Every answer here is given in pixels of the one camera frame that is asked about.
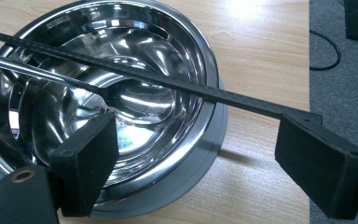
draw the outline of table surface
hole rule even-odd
[[[0,0],[0,32],[21,27],[68,0]],[[309,110],[307,0],[163,0],[204,33],[226,89]],[[309,223],[309,198],[274,160],[279,121],[229,108],[220,155],[176,202],[114,223]],[[61,217],[62,223],[112,220]]]

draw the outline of gray carpet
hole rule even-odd
[[[358,146],[358,41],[345,37],[343,0],[310,0],[310,29],[330,37],[341,49],[340,64],[328,71],[310,71],[310,110],[324,116],[324,127]],[[327,42],[310,35],[310,65],[326,66],[337,55]],[[325,217],[310,204],[310,224],[358,223]]]

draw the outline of black rod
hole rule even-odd
[[[110,63],[106,60],[70,52],[31,40],[20,39],[15,36],[0,33],[0,41],[6,42],[11,46],[26,48],[47,54],[49,56],[82,63],[88,66],[95,66],[109,72],[121,74],[125,77],[131,77],[150,84],[156,84],[176,91],[193,94],[203,98],[205,101],[231,105],[271,118],[280,119],[282,114],[287,114],[300,116],[302,119],[309,119],[322,123],[322,116],[307,111],[258,100],[231,91],[219,90],[217,88],[200,85],[198,83],[182,81],[173,77],[158,76],[155,73],[143,69],[129,67],[119,63]]]

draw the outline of black cable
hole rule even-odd
[[[310,70],[312,70],[312,71],[325,71],[325,70],[329,70],[329,69],[332,69],[332,68],[336,67],[339,64],[339,62],[341,61],[341,50],[339,49],[337,44],[334,43],[334,41],[332,39],[330,39],[326,35],[322,35],[319,32],[316,32],[314,30],[310,30],[310,33],[314,34],[314,35],[318,35],[321,38],[325,39],[329,44],[331,44],[331,46],[333,46],[334,50],[337,53],[337,60],[336,60],[335,63],[333,63],[333,64],[331,64],[329,66],[326,66],[326,67],[312,67],[312,66],[310,66]]]

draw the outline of shiny metal surface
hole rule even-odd
[[[2,56],[0,56],[0,68],[98,94],[108,106],[105,112],[114,111],[118,117],[132,123],[160,123],[172,113],[172,91],[157,85],[122,77],[115,78],[115,82],[99,88],[75,78],[51,73]]]
[[[218,87],[215,59],[200,31],[158,2],[74,2],[37,19],[17,36]],[[0,54],[98,87],[121,78],[25,49],[4,46]],[[138,90],[136,85],[126,88],[134,95]],[[97,202],[100,207],[135,197],[197,150],[215,105],[182,92],[172,95],[172,113],[158,124],[117,119],[120,158]],[[0,70],[0,178],[30,163],[48,164],[51,151],[106,109],[95,94]]]

